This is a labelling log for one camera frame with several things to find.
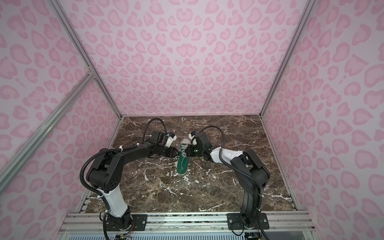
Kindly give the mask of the white shoelace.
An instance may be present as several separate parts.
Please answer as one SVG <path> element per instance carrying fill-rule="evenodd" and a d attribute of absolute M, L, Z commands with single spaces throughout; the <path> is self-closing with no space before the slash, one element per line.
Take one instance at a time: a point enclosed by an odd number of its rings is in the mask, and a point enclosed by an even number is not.
<path fill-rule="evenodd" d="M 185 159 L 188 158 L 188 147 L 190 144 L 180 144 L 180 154 L 179 157 L 180 159 Z"/>

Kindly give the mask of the green canvas sneaker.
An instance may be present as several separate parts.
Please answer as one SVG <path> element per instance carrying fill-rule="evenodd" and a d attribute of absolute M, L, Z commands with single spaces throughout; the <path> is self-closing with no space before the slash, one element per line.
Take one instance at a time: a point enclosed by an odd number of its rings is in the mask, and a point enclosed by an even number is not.
<path fill-rule="evenodd" d="M 189 138 L 183 138 L 180 142 L 180 144 L 191 144 L 191 140 Z M 177 174 L 178 175 L 185 175 L 188 171 L 188 166 L 190 162 L 190 157 L 185 158 L 185 159 L 180 159 L 178 160 L 177 164 Z"/>

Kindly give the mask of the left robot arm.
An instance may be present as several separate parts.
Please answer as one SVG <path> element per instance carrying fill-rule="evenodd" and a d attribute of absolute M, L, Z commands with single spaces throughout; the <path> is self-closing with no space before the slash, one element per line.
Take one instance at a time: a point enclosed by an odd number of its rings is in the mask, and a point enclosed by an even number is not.
<path fill-rule="evenodd" d="M 173 159 L 179 155 L 175 147 L 160 144 L 138 143 L 125 149 L 102 149 L 90 157 L 80 170 L 81 184 L 98 195 L 106 205 L 103 214 L 103 231 L 131 231 L 134 220 L 120 189 L 124 166 L 153 155 Z"/>

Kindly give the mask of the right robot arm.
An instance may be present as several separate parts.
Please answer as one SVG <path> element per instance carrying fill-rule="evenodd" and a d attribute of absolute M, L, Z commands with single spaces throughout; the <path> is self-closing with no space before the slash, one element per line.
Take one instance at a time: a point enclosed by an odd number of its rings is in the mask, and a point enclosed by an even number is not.
<path fill-rule="evenodd" d="M 244 190 L 244 201 L 240 210 L 243 226 L 253 228 L 260 222 L 264 188 L 271 174 L 255 151 L 188 145 L 184 152 L 187 157 L 201 157 L 205 161 L 223 164 L 233 170 Z"/>

